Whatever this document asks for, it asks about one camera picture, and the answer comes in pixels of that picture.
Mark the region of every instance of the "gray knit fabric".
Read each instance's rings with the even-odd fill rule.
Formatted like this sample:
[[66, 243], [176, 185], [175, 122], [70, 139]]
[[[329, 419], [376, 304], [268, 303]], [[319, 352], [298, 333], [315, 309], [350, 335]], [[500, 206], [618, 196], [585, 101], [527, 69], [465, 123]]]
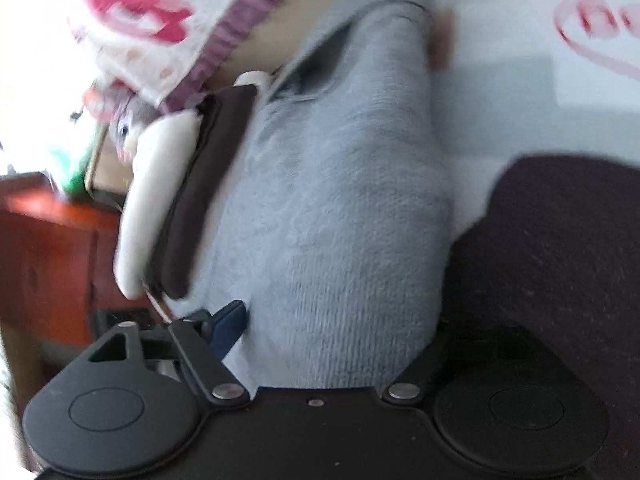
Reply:
[[433, 336], [450, 189], [430, 25], [430, 0], [348, 0], [266, 97], [192, 304], [246, 303], [225, 363], [251, 390], [380, 387]]

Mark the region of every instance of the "plush toy eye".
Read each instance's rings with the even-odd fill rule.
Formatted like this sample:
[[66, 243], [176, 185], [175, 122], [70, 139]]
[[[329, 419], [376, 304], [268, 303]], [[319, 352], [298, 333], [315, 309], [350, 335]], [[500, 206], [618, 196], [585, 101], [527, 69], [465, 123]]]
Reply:
[[118, 136], [124, 139], [131, 130], [131, 112], [123, 114], [118, 120]]

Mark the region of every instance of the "black plastic device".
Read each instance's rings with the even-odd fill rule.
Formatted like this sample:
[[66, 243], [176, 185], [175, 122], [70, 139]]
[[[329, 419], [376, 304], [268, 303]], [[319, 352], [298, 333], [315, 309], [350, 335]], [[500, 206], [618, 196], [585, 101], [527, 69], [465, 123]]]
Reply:
[[148, 331], [125, 322], [90, 346], [25, 411], [40, 480], [578, 480], [607, 436], [601, 400], [521, 328], [441, 328], [381, 396], [260, 388], [252, 400], [212, 334], [200, 312]]

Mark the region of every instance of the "silver screw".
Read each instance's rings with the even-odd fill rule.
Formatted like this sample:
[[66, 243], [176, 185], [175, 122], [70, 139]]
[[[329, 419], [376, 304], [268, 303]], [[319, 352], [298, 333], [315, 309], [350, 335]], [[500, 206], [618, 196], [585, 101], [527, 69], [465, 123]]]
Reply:
[[398, 400], [411, 400], [420, 395], [420, 386], [411, 383], [396, 383], [389, 386], [389, 395]]
[[214, 397], [221, 400], [237, 399], [244, 395], [244, 387], [235, 383], [219, 384], [211, 391]]

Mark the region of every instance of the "purple ruffle trim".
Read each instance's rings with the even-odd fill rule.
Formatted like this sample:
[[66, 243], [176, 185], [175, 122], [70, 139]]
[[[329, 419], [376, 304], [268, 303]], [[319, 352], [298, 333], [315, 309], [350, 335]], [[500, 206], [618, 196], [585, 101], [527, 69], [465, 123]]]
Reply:
[[162, 113], [181, 110], [187, 99], [200, 92], [205, 81], [244, 41], [252, 28], [281, 2], [282, 0], [235, 0], [211, 32], [190, 72], [160, 105]]

